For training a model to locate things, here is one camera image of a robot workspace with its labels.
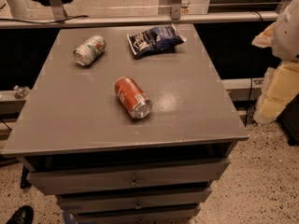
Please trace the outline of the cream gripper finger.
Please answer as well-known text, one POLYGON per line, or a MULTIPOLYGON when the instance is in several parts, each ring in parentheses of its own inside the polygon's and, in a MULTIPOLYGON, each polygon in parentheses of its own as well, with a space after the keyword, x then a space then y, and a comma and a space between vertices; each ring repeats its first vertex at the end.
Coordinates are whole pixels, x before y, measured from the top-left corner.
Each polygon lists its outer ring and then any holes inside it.
POLYGON ((273 31, 276 23, 272 22, 269 26, 267 26, 261 33, 256 35, 251 44, 258 48, 271 48, 272 47, 272 37, 273 31))
POLYGON ((261 91, 253 119, 266 124, 276 120, 299 94, 299 63, 281 62, 278 68, 269 67, 261 91))

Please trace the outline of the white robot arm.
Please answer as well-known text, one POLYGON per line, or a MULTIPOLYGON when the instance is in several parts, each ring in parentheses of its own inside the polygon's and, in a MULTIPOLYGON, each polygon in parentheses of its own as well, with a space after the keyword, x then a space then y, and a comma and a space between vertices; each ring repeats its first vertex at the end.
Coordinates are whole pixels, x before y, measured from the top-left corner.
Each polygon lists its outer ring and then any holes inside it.
POLYGON ((253 119, 260 124, 277 119, 299 94, 299 0, 291 0, 275 22, 255 36, 252 45, 270 48, 280 58, 279 66, 268 68, 263 77, 253 119))

